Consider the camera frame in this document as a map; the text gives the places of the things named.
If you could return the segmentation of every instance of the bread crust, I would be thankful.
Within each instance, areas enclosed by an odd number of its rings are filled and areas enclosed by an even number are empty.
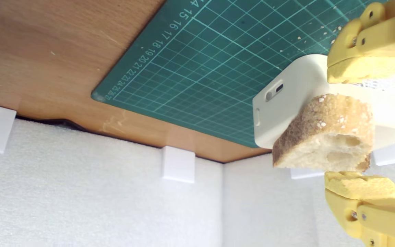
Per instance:
[[[373,147],[373,114],[371,105],[340,94],[325,94],[315,97],[290,122],[290,125],[273,145],[274,167],[281,164],[285,156],[297,145],[322,133],[351,135]],[[355,170],[366,170],[370,166],[370,154]]]

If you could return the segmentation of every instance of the yellow sponge pad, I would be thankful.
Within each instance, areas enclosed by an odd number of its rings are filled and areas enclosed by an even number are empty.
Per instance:
[[[360,83],[367,78],[385,78],[395,73],[395,57],[349,58],[327,69],[329,83]]]
[[[359,172],[325,172],[326,189],[353,200],[395,198],[395,184],[380,176]]]

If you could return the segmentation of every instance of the white foam wall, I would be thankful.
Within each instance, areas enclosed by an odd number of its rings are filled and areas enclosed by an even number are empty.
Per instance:
[[[197,158],[194,184],[160,176],[160,149],[16,120],[0,246],[221,246],[221,164]]]
[[[309,188],[271,158],[224,165],[224,246],[318,246]]]
[[[395,183],[395,164],[368,175]],[[362,247],[337,223],[324,197],[324,178],[291,180],[272,155],[224,165],[225,247]]]

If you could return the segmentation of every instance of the wooden table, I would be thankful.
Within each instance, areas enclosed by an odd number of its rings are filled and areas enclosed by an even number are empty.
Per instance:
[[[162,0],[0,0],[0,106],[95,133],[229,162],[262,153],[96,102],[90,93]]]

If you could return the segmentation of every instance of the green cutting mat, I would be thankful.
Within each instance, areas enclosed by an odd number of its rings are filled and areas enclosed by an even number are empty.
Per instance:
[[[92,98],[257,147],[252,98],[370,2],[167,0]]]

